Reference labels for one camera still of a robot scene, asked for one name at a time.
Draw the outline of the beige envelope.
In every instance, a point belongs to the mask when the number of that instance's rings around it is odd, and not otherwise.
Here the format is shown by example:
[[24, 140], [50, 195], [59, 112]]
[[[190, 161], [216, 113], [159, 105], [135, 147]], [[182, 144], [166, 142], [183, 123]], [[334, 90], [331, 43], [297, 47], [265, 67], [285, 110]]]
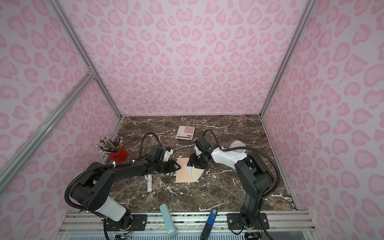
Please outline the beige envelope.
[[193, 169], [192, 176], [187, 173], [187, 163], [189, 159], [188, 158], [178, 158], [177, 159], [177, 164], [181, 166], [180, 170], [176, 171], [176, 183], [193, 183], [197, 182], [203, 172], [205, 171], [204, 169]]

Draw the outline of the white glue stick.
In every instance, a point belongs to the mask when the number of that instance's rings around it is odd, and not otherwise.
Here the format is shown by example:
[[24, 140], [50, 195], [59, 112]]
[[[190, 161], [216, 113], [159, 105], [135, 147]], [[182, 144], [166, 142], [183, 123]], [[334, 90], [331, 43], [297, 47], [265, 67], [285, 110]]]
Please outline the white glue stick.
[[148, 174], [145, 178], [147, 180], [147, 192], [151, 193], [153, 191], [153, 176]]

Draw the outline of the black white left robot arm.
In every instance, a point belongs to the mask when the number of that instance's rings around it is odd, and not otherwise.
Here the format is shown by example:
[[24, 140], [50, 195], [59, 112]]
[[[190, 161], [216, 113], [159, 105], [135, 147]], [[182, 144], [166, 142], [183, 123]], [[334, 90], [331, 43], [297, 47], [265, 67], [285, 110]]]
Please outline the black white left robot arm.
[[173, 150], [165, 148], [158, 137], [158, 144], [143, 155], [144, 142], [149, 135], [143, 136], [137, 159], [122, 164], [94, 162], [76, 176], [65, 190], [66, 203], [100, 217], [105, 232], [110, 228], [132, 231], [136, 223], [131, 211], [110, 197], [113, 185], [129, 178], [174, 173], [181, 169], [176, 161], [169, 158]]

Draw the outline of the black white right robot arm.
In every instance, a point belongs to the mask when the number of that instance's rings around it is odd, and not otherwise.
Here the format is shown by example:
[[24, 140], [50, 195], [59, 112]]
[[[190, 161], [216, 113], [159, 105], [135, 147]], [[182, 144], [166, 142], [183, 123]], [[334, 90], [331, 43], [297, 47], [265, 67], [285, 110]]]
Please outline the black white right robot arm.
[[238, 214], [227, 214], [229, 230], [238, 235], [246, 229], [268, 230], [269, 222], [262, 208], [267, 196], [279, 187], [281, 173], [277, 164], [262, 151], [241, 141], [234, 141], [229, 148], [224, 148], [218, 138], [213, 137], [215, 145], [211, 145], [205, 136], [195, 140], [196, 152], [191, 154], [188, 165], [207, 169], [208, 163], [212, 162], [235, 170], [246, 197]]

